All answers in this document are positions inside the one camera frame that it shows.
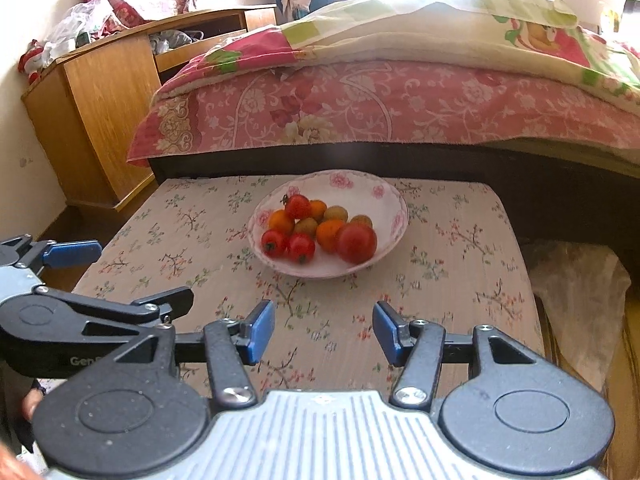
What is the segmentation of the floral tablecloth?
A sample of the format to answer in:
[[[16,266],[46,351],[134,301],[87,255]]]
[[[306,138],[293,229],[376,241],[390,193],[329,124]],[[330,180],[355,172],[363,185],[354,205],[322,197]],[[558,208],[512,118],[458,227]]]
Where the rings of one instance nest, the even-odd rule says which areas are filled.
[[[181,333],[242,318],[258,301],[277,307],[276,329],[250,370],[258,391],[375,389],[389,392],[387,363],[371,324],[384,300],[407,318],[453,333],[495,325],[541,351],[537,309],[518,242],[498,196],[485,185],[396,180],[408,228],[381,262],[327,281],[289,278],[250,249],[247,221],[278,177],[168,180],[106,245],[76,292],[129,302],[181,285],[194,293]]]

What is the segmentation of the large red tomato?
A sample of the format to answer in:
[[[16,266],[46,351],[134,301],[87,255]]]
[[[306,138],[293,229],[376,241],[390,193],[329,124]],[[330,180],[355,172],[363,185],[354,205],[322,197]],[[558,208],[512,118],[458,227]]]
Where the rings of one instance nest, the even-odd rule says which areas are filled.
[[[374,229],[363,223],[347,223],[336,233],[336,253],[350,264],[371,260],[378,249],[378,237]]]

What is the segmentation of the brown longan front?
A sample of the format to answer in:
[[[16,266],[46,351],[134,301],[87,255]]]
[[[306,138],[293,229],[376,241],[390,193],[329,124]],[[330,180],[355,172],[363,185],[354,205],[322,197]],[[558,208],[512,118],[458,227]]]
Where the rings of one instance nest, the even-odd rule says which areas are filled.
[[[308,218],[299,220],[295,223],[293,233],[305,234],[314,240],[316,238],[317,229],[318,229],[318,222],[314,220],[314,218],[308,217]]]

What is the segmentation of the red cherry tomato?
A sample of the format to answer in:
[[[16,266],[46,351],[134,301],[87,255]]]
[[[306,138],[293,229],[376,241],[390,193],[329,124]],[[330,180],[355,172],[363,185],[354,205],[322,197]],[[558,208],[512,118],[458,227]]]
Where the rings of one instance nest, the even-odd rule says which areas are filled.
[[[310,263],[314,258],[316,242],[306,233],[294,233],[288,238],[288,258],[296,264]]]
[[[285,195],[282,204],[285,214],[292,220],[304,220],[312,216],[311,202],[302,194]]]
[[[282,258],[288,250],[288,236],[278,230],[265,231],[260,239],[260,248],[271,259]]]

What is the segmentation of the white plastic bag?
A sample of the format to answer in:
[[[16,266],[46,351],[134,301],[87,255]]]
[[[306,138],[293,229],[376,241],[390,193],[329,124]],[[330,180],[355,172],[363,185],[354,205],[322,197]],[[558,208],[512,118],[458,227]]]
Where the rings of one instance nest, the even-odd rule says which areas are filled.
[[[87,36],[89,42],[124,29],[108,0],[90,0],[78,3],[66,12],[64,18],[44,36],[42,62],[44,67],[79,46],[79,38]]]

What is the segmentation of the greenish brown longan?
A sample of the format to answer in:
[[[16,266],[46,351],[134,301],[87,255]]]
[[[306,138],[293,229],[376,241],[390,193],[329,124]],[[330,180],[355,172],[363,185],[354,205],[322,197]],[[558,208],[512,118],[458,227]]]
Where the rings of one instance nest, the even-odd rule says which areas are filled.
[[[346,222],[348,220],[348,211],[342,206],[331,206],[326,208],[322,217],[323,221],[340,220]]]

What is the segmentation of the small orange mandarin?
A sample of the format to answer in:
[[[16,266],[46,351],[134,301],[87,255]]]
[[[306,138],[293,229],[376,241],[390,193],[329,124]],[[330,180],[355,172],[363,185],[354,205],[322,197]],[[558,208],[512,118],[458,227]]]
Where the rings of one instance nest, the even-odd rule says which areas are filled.
[[[338,231],[345,225],[341,219],[330,219],[321,222],[316,229],[316,242],[327,254],[336,253],[336,238]]]

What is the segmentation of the beige plastic bag on floor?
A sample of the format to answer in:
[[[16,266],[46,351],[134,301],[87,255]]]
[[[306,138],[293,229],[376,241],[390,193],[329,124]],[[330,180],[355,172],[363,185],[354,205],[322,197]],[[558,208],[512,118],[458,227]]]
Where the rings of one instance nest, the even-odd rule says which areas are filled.
[[[523,254],[560,357],[602,391],[631,285],[623,263],[606,246],[557,240],[528,244]]]

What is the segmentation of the pink floral bed sheet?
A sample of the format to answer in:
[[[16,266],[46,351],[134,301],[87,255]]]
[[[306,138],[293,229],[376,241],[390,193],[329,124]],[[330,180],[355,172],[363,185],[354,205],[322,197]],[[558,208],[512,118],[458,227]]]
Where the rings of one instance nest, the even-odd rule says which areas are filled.
[[[338,142],[499,145],[621,167],[639,160],[639,118],[554,80],[437,63],[187,70],[154,96],[128,158]]]

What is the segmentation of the colourful patchwork quilt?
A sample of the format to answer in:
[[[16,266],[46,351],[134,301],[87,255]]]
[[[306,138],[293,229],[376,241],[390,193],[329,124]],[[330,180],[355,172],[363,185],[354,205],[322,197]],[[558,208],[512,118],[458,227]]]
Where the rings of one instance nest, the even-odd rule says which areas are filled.
[[[372,60],[444,63],[569,84],[639,111],[639,58],[580,26],[563,0],[347,0],[197,56],[160,102],[242,74]]]

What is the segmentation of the wooden cabinet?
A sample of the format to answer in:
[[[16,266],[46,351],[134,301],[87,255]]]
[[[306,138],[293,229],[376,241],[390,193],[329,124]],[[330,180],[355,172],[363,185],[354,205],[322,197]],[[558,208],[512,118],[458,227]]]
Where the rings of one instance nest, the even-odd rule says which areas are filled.
[[[23,93],[67,205],[120,211],[154,177],[127,162],[152,96],[191,58],[273,24],[272,4],[205,10],[149,22],[63,55]]]

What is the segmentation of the white floral plate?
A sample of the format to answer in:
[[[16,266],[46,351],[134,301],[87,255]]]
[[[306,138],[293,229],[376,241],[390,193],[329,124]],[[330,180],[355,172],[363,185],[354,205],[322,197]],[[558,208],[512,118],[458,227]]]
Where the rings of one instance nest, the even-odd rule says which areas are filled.
[[[287,258],[268,257],[260,248],[262,233],[267,229],[267,214],[281,206],[281,200],[289,190],[322,200],[329,206],[343,206],[349,214],[368,216],[378,237],[378,247],[372,258],[364,263],[348,263],[321,249],[306,264],[297,264]],[[294,278],[328,280],[356,273],[378,263],[394,250],[407,228],[408,207],[397,188],[373,174],[339,169],[289,176],[288,180],[258,203],[247,221],[247,237],[250,249],[258,260],[272,270]]]

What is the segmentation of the dark bed frame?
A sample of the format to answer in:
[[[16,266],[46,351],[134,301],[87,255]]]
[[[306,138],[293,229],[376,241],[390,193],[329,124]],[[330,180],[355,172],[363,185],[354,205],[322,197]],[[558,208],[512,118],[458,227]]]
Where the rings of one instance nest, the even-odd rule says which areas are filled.
[[[153,157],[172,178],[274,176],[352,169],[386,178],[480,182],[524,238],[605,245],[639,272],[639,181],[579,162],[452,144],[335,143]]]

